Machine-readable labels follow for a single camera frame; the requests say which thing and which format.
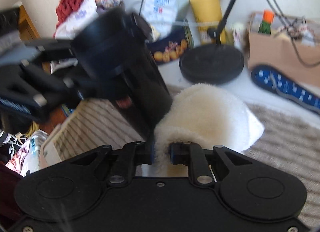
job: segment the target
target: striped mat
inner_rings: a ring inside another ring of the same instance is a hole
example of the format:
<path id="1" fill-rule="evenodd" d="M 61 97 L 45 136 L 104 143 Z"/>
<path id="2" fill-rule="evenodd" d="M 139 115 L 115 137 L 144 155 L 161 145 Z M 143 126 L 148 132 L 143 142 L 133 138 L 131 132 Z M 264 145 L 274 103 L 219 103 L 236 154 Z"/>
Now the striped mat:
<path id="1" fill-rule="evenodd" d="M 308 190 L 300 219 L 314 227 L 320 223 L 320 130 L 302 120 L 265 107 L 249 105 L 265 125 L 263 136 L 245 155 L 298 177 Z M 54 138 L 62 160 L 104 144 L 114 149 L 139 141 L 113 105 L 105 100 L 83 101 Z"/>

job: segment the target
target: orange bottle cap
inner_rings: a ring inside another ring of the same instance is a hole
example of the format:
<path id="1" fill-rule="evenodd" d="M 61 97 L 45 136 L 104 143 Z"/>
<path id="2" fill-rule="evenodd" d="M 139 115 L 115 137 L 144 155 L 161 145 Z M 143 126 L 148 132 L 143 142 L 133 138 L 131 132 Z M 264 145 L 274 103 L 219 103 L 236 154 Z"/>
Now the orange bottle cap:
<path id="1" fill-rule="evenodd" d="M 270 10 L 265 10 L 263 13 L 263 21 L 269 24 L 273 22 L 274 17 L 275 17 L 275 14 Z"/>

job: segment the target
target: cookie picture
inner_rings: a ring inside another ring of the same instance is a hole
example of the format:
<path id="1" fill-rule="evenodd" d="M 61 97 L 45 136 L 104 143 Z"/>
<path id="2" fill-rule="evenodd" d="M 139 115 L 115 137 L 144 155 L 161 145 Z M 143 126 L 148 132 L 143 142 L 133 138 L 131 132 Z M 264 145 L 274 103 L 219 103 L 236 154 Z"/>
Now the cookie picture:
<path id="1" fill-rule="evenodd" d="M 176 51 L 177 51 L 178 56 L 183 54 L 183 48 L 180 45 L 177 46 Z"/>
<path id="2" fill-rule="evenodd" d="M 170 62 L 170 53 L 169 52 L 164 52 L 162 56 L 163 62 Z"/>
<path id="3" fill-rule="evenodd" d="M 178 55 L 178 53 L 176 51 L 173 50 L 173 51 L 170 52 L 170 58 L 172 60 L 176 60 L 176 59 L 179 58 L 179 55 Z"/>
<path id="4" fill-rule="evenodd" d="M 185 39 L 181 40 L 181 47 L 183 50 L 188 48 L 187 40 L 185 40 Z"/>
<path id="5" fill-rule="evenodd" d="M 155 52 L 153 57 L 157 62 L 162 62 L 163 53 L 162 52 Z"/>

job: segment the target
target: yellow container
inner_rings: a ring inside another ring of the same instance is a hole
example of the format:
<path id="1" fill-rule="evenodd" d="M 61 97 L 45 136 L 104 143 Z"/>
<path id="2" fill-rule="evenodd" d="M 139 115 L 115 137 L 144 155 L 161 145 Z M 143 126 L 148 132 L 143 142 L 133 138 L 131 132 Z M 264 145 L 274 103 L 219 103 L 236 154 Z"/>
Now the yellow container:
<path id="1" fill-rule="evenodd" d="M 198 23 L 206 23 L 222 19 L 222 12 L 220 7 L 220 0 L 190 0 L 193 14 Z M 215 43 L 207 34 L 209 27 L 217 27 L 218 24 L 207 27 L 198 27 L 200 33 L 201 44 Z M 226 43 L 226 32 L 223 30 L 220 36 L 221 43 Z"/>

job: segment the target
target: black pole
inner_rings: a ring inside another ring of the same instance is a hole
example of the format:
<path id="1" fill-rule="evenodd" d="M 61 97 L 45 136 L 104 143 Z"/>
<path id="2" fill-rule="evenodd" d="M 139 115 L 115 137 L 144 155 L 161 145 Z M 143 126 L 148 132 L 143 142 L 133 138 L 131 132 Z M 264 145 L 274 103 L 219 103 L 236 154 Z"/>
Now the black pole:
<path id="1" fill-rule="evenodd" d="M 221 21 L 219 22 L 217 28 L 213 28 L 213 27 L 210 27 L 208 29 L 208 35 L 215 39 L 216 40 L 216 43 L 217 45 L 220 45 L 221 44 L 221 39 L 220 39 L 220 35 L 223 31 L 223 29 L 225 28 L 226 26 L 226 23 L 227 23 L 227 19 L 230 15 L 230 12 L 235 4 L 236 0 L 230 0 L 230 3 L 228 5 L 228 8 L 226 10 L 226 12 L 224 13 L 224 16 L 223 18 L 221 19 Z"/>

